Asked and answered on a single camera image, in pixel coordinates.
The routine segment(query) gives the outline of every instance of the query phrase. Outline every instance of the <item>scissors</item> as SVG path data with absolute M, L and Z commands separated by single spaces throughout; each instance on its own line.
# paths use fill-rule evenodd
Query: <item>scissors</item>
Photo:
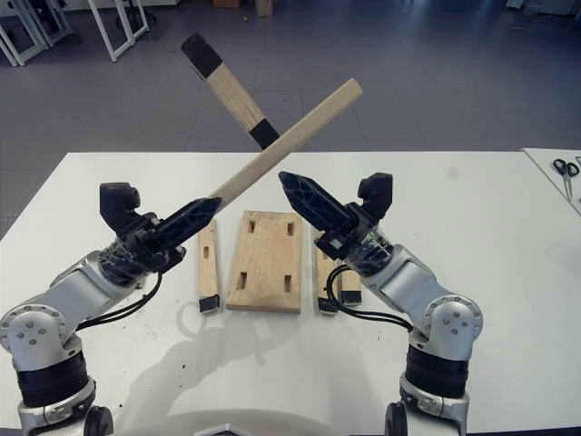
M 574 163 L 567 163 L 563 159 L 555 159 L 553 161 L 553 168 L 563 176 L 566 198 L 569 202 L 572 202 L 573 188 L 571 187 L 571 177 L 575 177 L 579 174 L 579 167 Z

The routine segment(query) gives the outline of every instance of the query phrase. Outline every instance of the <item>white desk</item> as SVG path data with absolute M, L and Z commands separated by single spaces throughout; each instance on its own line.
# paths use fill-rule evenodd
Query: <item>white desk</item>
M 164 217 L 213 191 L 251 158 L 68 154 L 0 242 L 2 311 L 113 239 L 98 213 L 99 183 L 130 182 L 141 192 L 140 211 Z M 484 313 L 470 362 L 469 431 L 581 425 L 579 220 L 524 154 L 293 154 L 217 216 L 222 286 L 242 212 L 291 210 L 277 178 L 282 169 L 315 177 L 342 202 L 356 198 L 360 178 L 394 174 L 386 235 Z M 142 312 L 83 331 L 96 404 L 113 409 L 117 430 L 191 410 L 262 408 L 350 434 L 380 433 L 387 404 L 399 398 L 407 334 L 315 314 L 309 240 L 306 232 L 300 315 L 202 317 L 193 240 Z M 386 310 L 368 292 L 364 304 Z M 20 394 L 5 352 L 0 374 L 0 422 L 15 427 Z
M 543 172 L 547 179 L 557 188 L 557 190 L 563 196 L 563 201 L 569 203 L 569 201 L 566 199 L 563 176 L 559 174 L 555 168 L 553 168 L 553 161 L 560 158 L 565 162 L 572 162 L 577 166 L 581 166 L 575 159 L 575 156 L 581 156 L 581 149 L 549 150 L 544 148 L 525 148 L 523 151 L 535 163 L 535 165 L 538 166 L 538 169 Z M 581 174 L 576 177 L 571 177 L 571 187 L 573 188 L 573 202 L 571 205 L 581 215 Z

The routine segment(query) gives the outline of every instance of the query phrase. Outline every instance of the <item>black cable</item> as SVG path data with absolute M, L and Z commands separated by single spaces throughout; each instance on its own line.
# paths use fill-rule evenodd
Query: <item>black cable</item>
M 337 307 L 339 311 L 346 313 L 347 315 L 353 316 L 355 318 L 359 318 L 361 320 L 389 322 L 395 325 L 399 325 L 406 329 L 408 332 L 411 332 L 414 329 L 413 325 L 411 325 L 408 321 L 401 318 L 400 316 L 384 312 L 355 311 L 349 307 L 344 306 L 339 300 L 337 300 L 335 294 L 333 293 L 333 283 L 341 273 L 344 273 L 345 271 L 348 270 L 350 270 L 350 267 L 348 265 L 340 265 L 337 268 L 335 268 L 333 271 L 330 272 L 329 277 L 327 278 L 327 284 L 325 286 L 325 291 L 327 291 L 327 296 L 329 297 L 329 300 L 333 302 L 333 304 L 335 305 L 335 307 Z
M 81 322 L 76 328 L 76 330 L 79 332 L 82 329 L 93 327 L 95 325 L 119 321 L 125 318 L 126 316 L 136 313 L 137 311 L 142 309 L 142 307 L 155 296 L 155 294 L 159 291 L 161 284 L 162 284 L 162 274 L 158 272 L 157 282 L 155 283 L 155 286 L 153 286 L 153 289 L 149 293 L 145 294 L 141 300 L 139 300 L 138 302 L 134 302 L 128 306 L 125 306 L 117 311 L 109 312 L 104 315 L 92 318 L 91 320 Z

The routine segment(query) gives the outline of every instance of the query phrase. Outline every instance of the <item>gray floor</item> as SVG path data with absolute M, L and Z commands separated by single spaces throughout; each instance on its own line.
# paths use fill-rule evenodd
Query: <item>gray floor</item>
M 117 64 L 87 12 L 69 13 L 75 35 L 25 68 L 0 60 L 0 237 L 66 152 L 258 151 L 181 56 L 194 31 L 279 130 L 359 80 L 355 109 L 309 151 L 581 148 L 570 17 L 496 0 L 279 0 L 272 19 L 190 0 L 150 10 L 157 25 Z

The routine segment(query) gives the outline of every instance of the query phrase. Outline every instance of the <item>wooden plank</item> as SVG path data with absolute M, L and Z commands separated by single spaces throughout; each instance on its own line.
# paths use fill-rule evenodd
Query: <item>wooden plank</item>
M 200 313 L 220 309 L 216 267 L 216 220 L 198 232 L 198 302 Z
M 272 16 L 272 0 L 254 0 L 257 16 Z
M 228 309 L 300 313 L 301 226 L 296 213 L 244 212 Z
M 206 81 L 228 112 L 247 132 L 264 119 L 261 109 L 224 63 Z
M 218 211 L 250 188 L 282 159 L 306 143 L 329 121 L 345 111 L 359 98 L 361 93 L 357 81 L 349 79 L 341 88 L 303 116 L 271 146 L 247 163 L 210 195 L 210 197 L 221 197 L 222 204 L 220 204 Z
M 325 291 L 325 286 L 327 286 L 327 278 L 331 271 L 337 266 L 337 262 L 332 260 L 327 254 L 319 250 L 315 244 L 314 247 L 314 257 L 315 257 L 315 269 L 316 269 L 316 281 L 314 289 L 314 298 L 317 302 L 317 307 L 319 312 L 324 315 L 336 315 L 337 306 L 335 306 L 329 298 L 327 298 L 327 292 Z M 335 298 L 339 298 L 337 286 L 338 281 L 333 284 L 333 294 Z
M 338 299 L 345 306 L 361 304 L 361 279 L 359 274 L 352 270 L 341 273 Z

